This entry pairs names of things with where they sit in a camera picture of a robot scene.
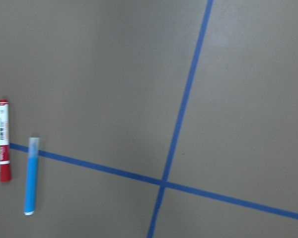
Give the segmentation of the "blue highlighter pen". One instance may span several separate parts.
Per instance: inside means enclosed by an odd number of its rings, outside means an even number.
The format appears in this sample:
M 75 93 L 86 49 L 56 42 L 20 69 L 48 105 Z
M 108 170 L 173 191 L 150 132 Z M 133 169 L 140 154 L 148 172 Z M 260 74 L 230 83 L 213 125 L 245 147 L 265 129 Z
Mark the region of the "blue highlighter pen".
M 23 211 L 25 216 L 33 215 L 35 211 L 37 171 L 38 171 L 38 159 L 39 159 L 39 142 L 40 142 L 39 137 L 29 138 L 25 199 L 24 199 L 24 211 Z

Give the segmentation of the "red marker pen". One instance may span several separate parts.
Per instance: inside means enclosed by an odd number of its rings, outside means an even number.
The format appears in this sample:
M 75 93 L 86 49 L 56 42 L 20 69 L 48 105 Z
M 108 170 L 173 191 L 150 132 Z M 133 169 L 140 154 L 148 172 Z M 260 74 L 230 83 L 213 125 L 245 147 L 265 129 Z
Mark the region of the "red marker pen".
M 11 180 L 9 154 L 9 102 L 0 100 L 0 182 Z

